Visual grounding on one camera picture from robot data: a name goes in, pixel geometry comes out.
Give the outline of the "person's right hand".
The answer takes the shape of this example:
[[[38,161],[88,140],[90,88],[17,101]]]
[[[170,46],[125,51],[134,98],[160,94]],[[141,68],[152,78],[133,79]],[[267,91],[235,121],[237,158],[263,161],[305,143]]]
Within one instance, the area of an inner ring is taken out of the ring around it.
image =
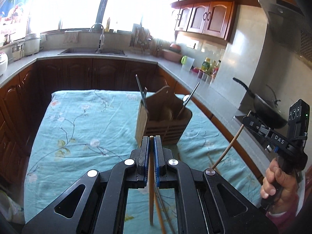
[[[295,174],[285,173],[279,166],[277,159],[273,159],[265,172],[260,195],[262,199],[275,197],[274,205],[269,212],[279,214],[287,212],[297,198],[298,183]]]

